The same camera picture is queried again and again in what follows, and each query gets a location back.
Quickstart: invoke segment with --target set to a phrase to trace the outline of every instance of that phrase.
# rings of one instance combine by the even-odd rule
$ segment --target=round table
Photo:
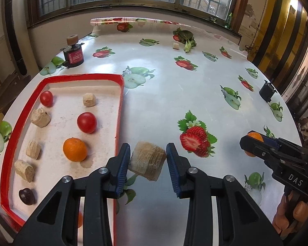
[[[252,189],[250,184],[245,184],[245,176],[264,173],[255,199],[262,196],[261,201],[256,201],[272,221],[284,186],[273,180],[272,171],[262,159],[247,156],[239,141],[251,130],[266,134],[264,127],[268,127],[275,137],[299,145],[301,142],[280,94],[274,94],[271,103],[280,103],[283,107],[281,122],[260,97],[259,90],[268,79],[247,61],[238,46],[220,35],[169,21],[114,18],[93,19],[91,23],[93,34],[80,40],[84,43],[84,63],[75,68],[57,69],[52,75],[122,74],[125,88],[120,145],[129,143],[133,150],[138,141],[148,141],[165,149],[173,142],[178,153],[187,157],[192,166],[214,177],[233,175],[248,191]],[[189,53],[176,41],[180,37],[173,37],[179,34],[178,28],[194,35],[197,45]],[[179,50],[172,48],[174,42],[179,43]],[[36,86],[52,75],[36,75],[4,120],[14,127]],[[231,95],[236,97],[240,107],[231,102]],[[200,126],[209,133],[212,152],[189,153],[184,149],[180,135],[193,126]],[[5,149],[0,155],[0,172]],[[188,199],[180,200],[173,192],[167,163],[156,182],[137,177],[129,188],[136,196],[128,204],[126,195],[119,199],[115,244],[183,245]],[[214,226],[214,245],[218,245],[217,225]]]

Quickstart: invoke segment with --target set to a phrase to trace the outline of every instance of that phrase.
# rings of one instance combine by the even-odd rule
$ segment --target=red tray
[[[0,178],[0,203],[2,205],[2,208],[7,212],[7,214],[16,222],[17,229],[21,228],[24,225],[25,221],[21,217],[19,217],[15,212],[13,212],[12,209],[10,208],[9,185],[11,180],[11,169],[15,157],[16,147],[20,135],[22,133],[23,127],[25,125],[25,122],[28,119],[34,104],[39,99],[40,93],[43,91],[43,89],[46,87],[47,84],[71,82],[71,81],[85,81],[85,80],[110,80],[118,83],[121,86],[120,102],[118,106],[118,115],[117,115],[117,129],[115,136],[115,154],[118,154],[118,136],[119,136],[119,126],[120,126],[123,87],[124,87],[124,81],[121,75],[116,75],[116,74],[62,75],[62,76],[52,76],[42,80],[37,86],[37,88],[34,90],[34,92],[31,94],[29,100],[25,104],[25,107],[23,108],[15,124],[15,127],[13,128],[2,163],[2,171]],[[113,234],[115,237],[115,221],[113,223]]]

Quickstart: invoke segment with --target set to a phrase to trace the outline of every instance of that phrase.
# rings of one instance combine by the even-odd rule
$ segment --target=orange
[[[77,218],[77,228],[80,228],[83,225],[83,215],[79,212],[79,216]]]
[[[249,132],[247,135],[252,137],[252,138],[255,138],[256,140],[263,142],[263,138],[262,138],[261,134],[258,133],[258,132]],[[246,155],[248,155],[250,157],[255,157],[254,154],[249,153],[248,151],[245,151],[245,153],[246,153]]]
[[[63,152],[67,159],[73,162],[81,162],[87,156],[87,147],[82,140],[69,138],[64,142]]]

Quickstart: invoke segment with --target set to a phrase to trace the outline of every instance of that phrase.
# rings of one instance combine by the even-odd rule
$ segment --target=held cork
[[[128,169],[148,180],[157,181],[167,155],[159,146],[140,141],[132,153]]]
[[[79,37],[77,34],[74,34],[74,35],[67,37],[66,41],[67,41],[67,45],[74,45],[78,43]]]

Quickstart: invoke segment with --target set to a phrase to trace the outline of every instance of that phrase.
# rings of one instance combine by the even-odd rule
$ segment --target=strawberry print
[[[121,32],[128,32],[132,28],[133,26],[130,25],[129,22],[124,22],[117,25],[117,30]]]
[[[181,145],[189,153],[194,153],[198,157],[209,157],[215,154],[212,144],[217,142],[217,138],[207,131],[204,122],[197,120],[189,110],[184,119],[178,121]]]
[[[165,24],[173,24],[173,25],[180,25],[177,22],[173,22],[173,21],[166,21],[166,20],[161,20],[160,23],[165,23]]]
[[[187,70],[196,70],[196,68],[198,67],[197,65],[192,64],[189,60],[183,58],[182,56],[178,56],[176,58],[174,58],[174,60],[176,60],[176,65],[183,67]]]
[[[101,21],[101,25],[107,25],[107,24],[113,24],[114,21],[112,21],[112,19],[103,19]]]
[[[178,37],[178,34],[173,35],[173,39],[174,39],[175,41],[177,41],[177,42],[181,42],[181,40],[180,40],[179,37]]]
[[[108,47],[103,47],[102,49],[97,49],[96,52],[93,53],[93,57],[105,58],[111,54],[115,54],[115,52],[112,52],[112,49]]]
[[[226,56],[227,58],[232,59],[232,57],[227,53],[227,51],[225,50],[223,46],[219,50],[223,56]]]
[[[254,91],[253,87],[244,78],[242,78],[240,75],[238,75],[238,79],[240,80],[240,82],[243,84],[244,87],[246,87],[250,91]]]

